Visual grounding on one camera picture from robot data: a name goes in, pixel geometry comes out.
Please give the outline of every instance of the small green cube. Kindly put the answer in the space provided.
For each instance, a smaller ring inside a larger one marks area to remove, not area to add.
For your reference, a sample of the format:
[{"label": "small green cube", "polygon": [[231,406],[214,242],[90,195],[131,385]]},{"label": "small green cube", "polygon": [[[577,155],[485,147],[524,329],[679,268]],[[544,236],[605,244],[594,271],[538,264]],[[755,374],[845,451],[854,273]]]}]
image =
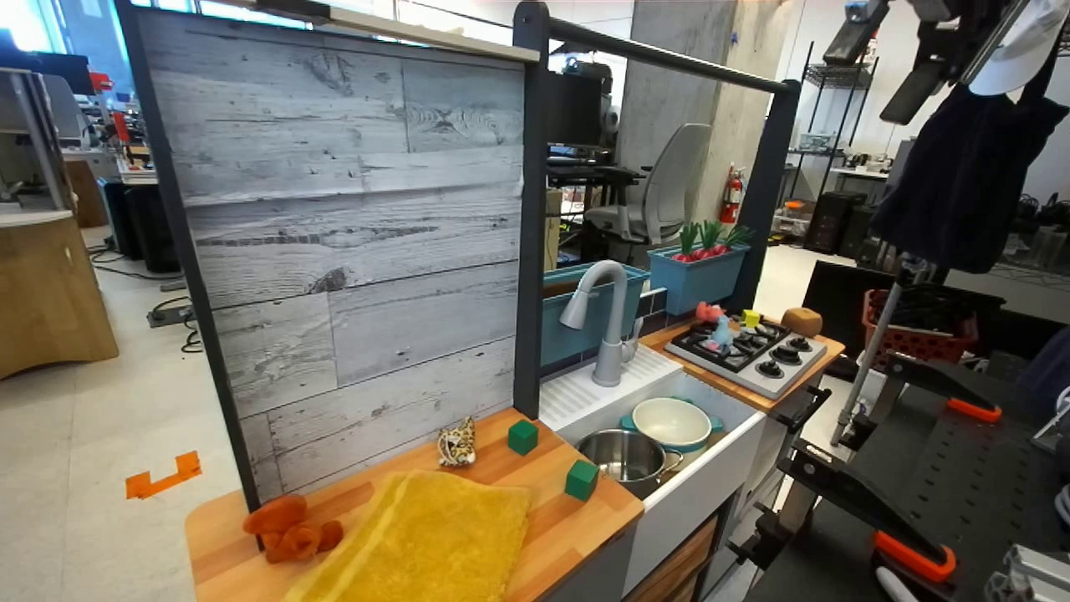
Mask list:
[{"label": "small green cube", "polygon": [[598,467],[593,460],[576,460],[565,474],[565,495],[590,500],[598,484]]},{"label": "small green cube", "polygon": [[509,448],[527,456],[538,446],[538,428],[533,421],[516,421],[509,428]]}]

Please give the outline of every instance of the orange tape on floor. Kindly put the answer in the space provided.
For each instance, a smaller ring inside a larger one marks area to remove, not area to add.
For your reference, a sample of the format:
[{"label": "orange tape on floor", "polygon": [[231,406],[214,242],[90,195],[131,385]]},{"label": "orange tape on floor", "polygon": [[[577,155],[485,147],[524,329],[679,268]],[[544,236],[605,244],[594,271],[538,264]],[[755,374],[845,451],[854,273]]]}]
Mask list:
[{"label": "orange tape on floor", "polygon": [[166,491],[181,481],[189,481],[194,474],[202,474],[202,456],[198,451],[174,456],[174,474],[163,474],[158,481],[148,471],[131,474],[126,497],[152,497],[152,495]]}]

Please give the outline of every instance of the faucet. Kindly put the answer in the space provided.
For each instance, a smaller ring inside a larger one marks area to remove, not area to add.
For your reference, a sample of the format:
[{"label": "faucet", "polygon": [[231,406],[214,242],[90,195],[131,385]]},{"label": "faucet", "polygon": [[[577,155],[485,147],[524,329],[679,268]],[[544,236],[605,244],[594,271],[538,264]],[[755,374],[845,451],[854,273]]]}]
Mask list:
[{"label": "faucet", "polygon": [[619,261],[593,264],[577,277],[577,284],[576,284],[576,291],[571,291],[571,296],[565,304],[562,324],[565,329],[582,329],[585,324],[593,287],[605,273],[611,277],[611,310],[609,310],[609,324],[605,324],[605,339],[603,339],[603,348],[598,348],[598,362],[594,362],[593,382],[603,385],[603,389],[614,389],[614,385],[621,385],[621,374],[626,374],[629,362],[636,359],[636,344],[639,344],[636,339],[621,341],[626,287],[629,287],[626,268]]}]

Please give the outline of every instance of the yellow towel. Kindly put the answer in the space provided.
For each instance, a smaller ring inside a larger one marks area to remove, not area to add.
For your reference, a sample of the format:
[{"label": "yellow towel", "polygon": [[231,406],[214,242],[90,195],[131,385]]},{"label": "yellow towel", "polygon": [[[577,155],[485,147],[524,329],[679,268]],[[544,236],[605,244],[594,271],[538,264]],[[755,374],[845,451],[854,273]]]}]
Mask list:
[{"label": "yellow towel", "polygon": [[524,545],[533,491],[446,471],[392,474],[289,602],[491,602]]}]

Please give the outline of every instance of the wooden countertop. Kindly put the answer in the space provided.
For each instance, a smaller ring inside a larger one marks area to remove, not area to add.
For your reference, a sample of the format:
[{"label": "wooden countertop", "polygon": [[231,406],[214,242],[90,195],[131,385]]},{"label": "wooden countertop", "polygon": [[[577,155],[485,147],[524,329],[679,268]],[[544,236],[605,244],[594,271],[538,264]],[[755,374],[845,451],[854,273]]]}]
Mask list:
[{"label": "wooden countertop", "polygon": [[[473,481],[485,484],[527,484],[536,487],[527,540],[517,568],[509,582],[509,598],[538,598],[568,572],[576,572],[593,553],[598,553],[611,536],[629,528],[642,516],[642,500],[619,481],[603,479],[590,500],[565,495],[565,471],[577,451],[538,424],[538,448],[533,456],[516,456],[505,446],[509,428],[523,417],[500,408],[474,421],[479,460],[473,467],[450,467]],[[374,487],[392,471],[437,471],[437,441],[423,441],[401,451],[380,466],[372,466],[351,479],[309,495],[314,517],[357,520]],[[314,568],[309,565],[267,565],[257,540],[241,530],[245,520],[241,495],[214,497],[189,510],[186,545],[194,565],[198,598],[281,598],[289,584]]]},{"label": "wooden countertop", "polygon": [[[669,324],[669,329],[663,329],[663,330],[646,335],[642,344],[669,354],[666,344],[669,344],[674,335],[683,335],[684,329],[690,329],[690,320],[684,320],[684,324]],[[679,359],[679,354],[669,354],[669,359],[674,359],[691,379],[700,379],[700,382],[705,382],[705,385],[711,385],[711,389],[719,389],[719,391],[727,391],[727,394],[731,394],[731,398],[739,398],[739,402],[747,402],[747,406],[751,406],[751,408],[760,408],[760,410],[777,410],[777,408],[779,408],[785,398],[791,398],[810,379],[823,374],[823,371],[841,354],[841,341],[834,341],[834,339],[823,339],[823,335],[818,335],[815,341],[826,344],[826,354],[823,354],[818,362],[814,362],[810,371],[805,371],[779,402],[777,402],[777,398],[767,398],[767,394],[755,394],[755,391],[748,391],[748,389],[741,389],[741,385],[737,385],[737,382],[728,382],[728,379],[719,379],[719,374],[711,374],[711,371],[705,371],[705,369],[700,369],[700,364],[691,364],[691,362],[684,362],[684,359]]]}]

